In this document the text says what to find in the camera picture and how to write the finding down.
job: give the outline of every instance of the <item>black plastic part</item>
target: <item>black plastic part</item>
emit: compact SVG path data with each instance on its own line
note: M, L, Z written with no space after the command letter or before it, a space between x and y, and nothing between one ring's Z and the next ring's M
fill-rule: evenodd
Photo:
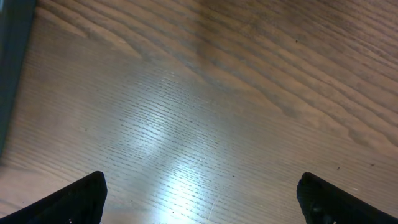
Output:
M0 153L17 90L35 0L0 0Z
M307 224L398 224L398 219L308 172L298 183L297 199Z
M0 219L0 224L100 224L106 194L104 174L97 171Z

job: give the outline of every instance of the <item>wood grain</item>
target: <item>wood grain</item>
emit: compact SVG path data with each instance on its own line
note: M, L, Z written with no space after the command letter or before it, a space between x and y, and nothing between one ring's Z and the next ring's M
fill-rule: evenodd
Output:
M397 11L39 0L1 214L102 170L103 223L304 223L310 171L398 217Z

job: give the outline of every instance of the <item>wooden surface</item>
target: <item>wooden surface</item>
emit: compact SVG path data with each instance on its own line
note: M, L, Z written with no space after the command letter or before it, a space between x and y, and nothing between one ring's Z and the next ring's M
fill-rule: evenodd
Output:
M1 215L102 170L103 223L305 223L309 171L398 217L397 12L39 0Z

